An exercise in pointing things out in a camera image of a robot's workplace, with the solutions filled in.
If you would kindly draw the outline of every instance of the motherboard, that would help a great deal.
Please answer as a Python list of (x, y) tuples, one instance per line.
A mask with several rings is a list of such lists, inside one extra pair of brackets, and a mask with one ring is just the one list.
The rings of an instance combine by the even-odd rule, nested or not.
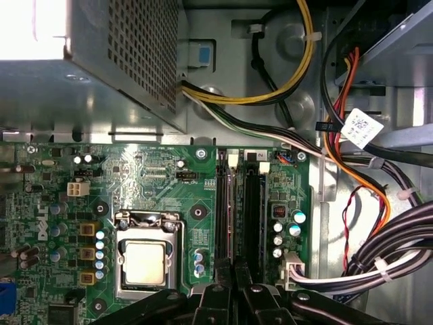
[(0, 324), (90, 324), (243, 257), (309, 257), (309, 160), (277, 148), (0, 145)]

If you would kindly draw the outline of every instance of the ram slot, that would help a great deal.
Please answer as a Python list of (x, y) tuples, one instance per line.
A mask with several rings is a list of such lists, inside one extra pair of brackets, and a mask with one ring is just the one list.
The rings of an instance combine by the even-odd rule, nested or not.
[(229, 256), (229, 168), (227, 151), (218, 149), (215, 200), (215, 259)]
[(260, 252), (260, 234), (261, 230), (261, 184), (260, 175), (258, 174), (258, 165), (250, 164), (246, 168), (244, 182), (244, 240), (243, 256), (245, 257), (248, 267), (251, 271), (252, 281), (260, 282), (262, 280), (262, 255)]

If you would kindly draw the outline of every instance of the perforated metal panel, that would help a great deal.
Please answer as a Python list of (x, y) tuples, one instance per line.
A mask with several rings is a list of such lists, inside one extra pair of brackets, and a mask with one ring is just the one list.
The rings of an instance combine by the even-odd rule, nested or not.
[(108, 58), (176, 114), (177, 0), (110, 0)]

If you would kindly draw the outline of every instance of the sticker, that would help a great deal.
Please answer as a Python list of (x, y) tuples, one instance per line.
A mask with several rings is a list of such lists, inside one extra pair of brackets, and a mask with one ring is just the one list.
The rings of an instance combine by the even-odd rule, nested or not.
[(363, 149), (384, 128), (358, 108), (347, 116), (341, 133), (356, 147)]

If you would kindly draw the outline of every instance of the screw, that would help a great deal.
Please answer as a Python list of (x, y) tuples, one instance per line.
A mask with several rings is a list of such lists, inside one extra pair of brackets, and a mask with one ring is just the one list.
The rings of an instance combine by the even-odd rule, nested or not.
[(207, 155), (208, 153), (203, 148), (197, 149), (196, 151), (196, 157), (199, 159), (205, 159)]
[(262, 290), (263, 290), (263, 289), (262, 289), (261, 286), (257, 286), (257, 285), (255, 285), (255, 286), (251, 286), (251, 291), (254, 292), (254, 293), (259, 293), (259, 292), (262, 291)]
[(34, 146), (27, 147), (27, 152), (29, 154), (34, 154), (36, 152), (36, 148)]
[(171, 295), (167, 296), (168, 300), (176, 300), (179, 298), (179, 295), (177, 293), (172, 293)]
[(127, 229), (128, 228), (128, 221), (126, 221), (126, 220), (120, 220), (119, 228), (122, 229), (122, 230)]
[(310, 300), (310, 296), (308, 296), (306, 293), (298, 293), (298, 299), (302, 301)]
[(224, 290), (224, 288), (222, 286), (220, 286), (220, 285), (214, 286), (214, 288), (212, 289), (212, 291), (214, 291), (216, 293), (219, 293), (219, 292), (221, 292), (223, 290)]
[(298, 154), (296, 155), (296, 158), (300, 162), (306, 161), (306, 154), (305, 154), (305, 152), (298, 152)]

